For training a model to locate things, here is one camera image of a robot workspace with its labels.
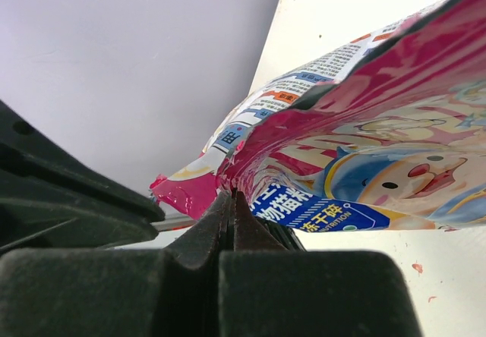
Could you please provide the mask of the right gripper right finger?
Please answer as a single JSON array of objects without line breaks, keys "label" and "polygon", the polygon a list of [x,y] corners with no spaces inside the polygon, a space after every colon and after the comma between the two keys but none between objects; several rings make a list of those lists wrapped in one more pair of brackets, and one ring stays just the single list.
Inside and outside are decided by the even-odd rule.
[{"label": "right gripper right finger", "polygon": [[369,250],[287,250],[235,198],[234,241],[219,255],[222,336],[420,336],[398,266]]}]

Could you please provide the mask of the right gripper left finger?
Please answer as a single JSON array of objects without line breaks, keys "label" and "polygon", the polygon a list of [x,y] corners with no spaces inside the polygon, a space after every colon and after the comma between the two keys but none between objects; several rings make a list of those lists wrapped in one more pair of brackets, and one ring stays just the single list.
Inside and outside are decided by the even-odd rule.
[{"label": "right gripper left finger", "polygon": [[162,249],[20,249],[1,258],[3,336],[216,336],[232,196]]}]

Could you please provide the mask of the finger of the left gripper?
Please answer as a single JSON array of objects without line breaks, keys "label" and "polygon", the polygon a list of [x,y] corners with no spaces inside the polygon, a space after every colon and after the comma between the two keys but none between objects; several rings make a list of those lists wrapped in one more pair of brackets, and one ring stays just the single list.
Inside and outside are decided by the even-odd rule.
[{"label": "finger of the left gripper", "polygon": [[151,241],[165,213],[77,161],[1,104],[1,252]]}]

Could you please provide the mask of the cat food bag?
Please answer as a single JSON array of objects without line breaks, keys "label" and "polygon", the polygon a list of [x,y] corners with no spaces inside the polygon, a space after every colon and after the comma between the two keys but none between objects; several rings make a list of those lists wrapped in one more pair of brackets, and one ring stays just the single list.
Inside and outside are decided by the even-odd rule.
[{"label": "cat food bag", "polygon": [[272,80],[152,198],[221,191],[306,232],[485,222],[485,0],[446,0]]}]

